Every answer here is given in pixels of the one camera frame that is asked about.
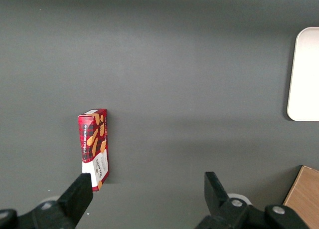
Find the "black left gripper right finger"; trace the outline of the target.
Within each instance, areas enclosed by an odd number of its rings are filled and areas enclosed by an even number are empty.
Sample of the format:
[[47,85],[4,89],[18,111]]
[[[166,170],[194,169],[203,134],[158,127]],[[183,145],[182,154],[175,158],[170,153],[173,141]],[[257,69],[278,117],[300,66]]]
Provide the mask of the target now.
[[304,220],[284,205],[267,205],[264,211],[238,197],[231,198],[214,172],[204,175],[204,196],[210,215],[198,229],[307,229]]

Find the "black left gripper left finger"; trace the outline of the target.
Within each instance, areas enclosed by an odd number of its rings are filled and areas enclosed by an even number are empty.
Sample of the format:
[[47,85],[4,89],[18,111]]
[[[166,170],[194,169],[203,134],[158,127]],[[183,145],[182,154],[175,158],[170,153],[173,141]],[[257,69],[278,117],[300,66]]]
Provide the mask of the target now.
[[14,209],[0,211],[2,229],[74,229],[93,199],[91,174],[82,173],[56,200],[46,200],[18,215]]

